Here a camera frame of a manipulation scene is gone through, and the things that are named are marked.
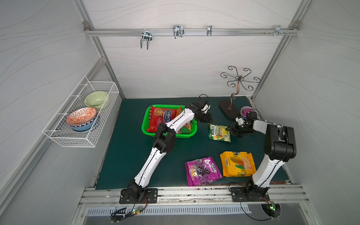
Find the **red Konfety candy bag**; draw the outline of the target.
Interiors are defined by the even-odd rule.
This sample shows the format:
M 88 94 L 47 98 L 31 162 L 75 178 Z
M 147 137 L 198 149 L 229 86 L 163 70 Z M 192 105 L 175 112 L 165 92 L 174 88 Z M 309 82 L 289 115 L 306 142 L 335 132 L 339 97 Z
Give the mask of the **red Konfety candy bag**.
M 168 123 L 173 120 L 178 114 L 179 108 L 161 108 L 150 107 L 149 118 L 147 119 L 148 125 L 145 127 L 145 131 L 149 133 L 156 133 L 159 124 Z

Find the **green Fox's candy bag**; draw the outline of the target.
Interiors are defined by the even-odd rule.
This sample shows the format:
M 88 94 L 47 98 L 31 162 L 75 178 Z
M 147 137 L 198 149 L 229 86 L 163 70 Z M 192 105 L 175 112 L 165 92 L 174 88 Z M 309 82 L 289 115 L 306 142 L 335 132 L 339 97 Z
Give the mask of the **green Fox's candy bag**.
M 230 132 L 227 130 L 227 127 L 214 124 L 209 125 L 208 138 L 215 141 L 231 141 L 231 135 Z

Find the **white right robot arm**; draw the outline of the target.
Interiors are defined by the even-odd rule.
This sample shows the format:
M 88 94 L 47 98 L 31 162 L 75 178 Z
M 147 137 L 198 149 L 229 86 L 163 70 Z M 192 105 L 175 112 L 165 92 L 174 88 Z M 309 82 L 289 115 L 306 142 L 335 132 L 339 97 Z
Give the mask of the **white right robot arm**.
M 254 132 L 265 134 L 264 158 L 246 184 L 247 194 L 251 192 L 266 194 L 278 169 L 295 158 L 297 153 L 293 127 L 271 123 L 259 119 L 259 116 L 257 112 L 249 111 L 245 120 L 237 117 L 235 123 L 226 128 L 235 137 L 243 137 Z

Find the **green plastic basket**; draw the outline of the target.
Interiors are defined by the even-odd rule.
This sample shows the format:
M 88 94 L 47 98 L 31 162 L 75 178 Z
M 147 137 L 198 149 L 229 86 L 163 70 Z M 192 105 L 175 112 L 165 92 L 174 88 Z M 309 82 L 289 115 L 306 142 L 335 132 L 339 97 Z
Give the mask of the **green plastic basket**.
M 154 137 L 155 133 L 148 132 L 147 129 L 150 127 L 150 117 L 151 117 L 152 107 L 165 108 L 165 109 L 176 109 L 176 110 L 178 110 L 179 107 L 182 110 L 184 110 L 184 108 L 185 108 L 184 105 L 162 105 L 162 104 L 155 104 L 155 105 L 151 105 L 150 107 L 148 107 L 147 110 L 145 111 L 144 119 L 142 121 L 142 132 L 145 135 L 148 135 L 151 137 Z M 194 123 L 190 123 L 189 128 L 187 128 L 186 126 L 183 126 L 181 128 L 179 133 L 176 135 L 176 138 L 190 138 L 196 134 L 197 130 L 198 130 L 198 126 Z

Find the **orange Fox's candy bag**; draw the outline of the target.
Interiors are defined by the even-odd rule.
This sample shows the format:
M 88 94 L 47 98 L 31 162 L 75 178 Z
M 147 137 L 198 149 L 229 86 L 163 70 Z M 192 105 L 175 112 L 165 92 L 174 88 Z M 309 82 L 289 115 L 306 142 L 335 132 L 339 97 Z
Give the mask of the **orange Fox's candy bag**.
M 176 117 L 177 117 L 178 115 L 180 115 L 182 112 L 183 112 L 183 109 L 182 109 L 181 107 L 179 107 L 179 109 L 177 110 Z M 191 131 L 191 121 L 188 122 L 188 123 L 186 123 L 186 124 L 184 125 L 184 127 L 188 130 L 188 132 L 190 132 L 190 131 Z M 180 129 L 180 130 L 177 132 L 177 134 L 183 134 L 182 129 Z

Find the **yellow corn candy bag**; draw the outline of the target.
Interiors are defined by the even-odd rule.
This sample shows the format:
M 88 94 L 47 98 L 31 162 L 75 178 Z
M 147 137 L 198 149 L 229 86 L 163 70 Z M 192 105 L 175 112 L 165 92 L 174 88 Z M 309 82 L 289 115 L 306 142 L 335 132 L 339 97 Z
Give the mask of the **yellow corn candy bag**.
M 257 171 L 251 153 L 225 151 L 220 159 L 225 177 L 250 177 Z

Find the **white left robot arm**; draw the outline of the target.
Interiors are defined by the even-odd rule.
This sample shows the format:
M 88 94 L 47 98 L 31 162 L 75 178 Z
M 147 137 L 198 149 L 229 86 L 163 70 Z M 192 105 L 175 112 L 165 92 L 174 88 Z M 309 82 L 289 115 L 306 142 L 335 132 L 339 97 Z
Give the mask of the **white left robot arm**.
M 185 124 L 192 120 L 201 123 L 212 122 L 212 115 L 208 113 L 210 107 L 208 100 L 199 96 L 196 102 L 187 104 L 184 110 L 173 120 L 159 124 L 149 157 L 138 175 L 128 184 L 127 191 L 132 197 L 142 198 L 145 194 L 154 171 L 162 158 L 173 149 L 177 132 Z

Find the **purple grape candy bag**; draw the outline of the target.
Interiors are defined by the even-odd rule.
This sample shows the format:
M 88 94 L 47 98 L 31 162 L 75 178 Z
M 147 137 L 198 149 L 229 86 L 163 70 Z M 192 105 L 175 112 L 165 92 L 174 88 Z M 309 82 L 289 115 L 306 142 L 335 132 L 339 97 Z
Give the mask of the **purple grape candy bag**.
M 187 184 L 190 187 L 208 185 L 223 178 L 212 157 L 199 158 L 185 163 Z

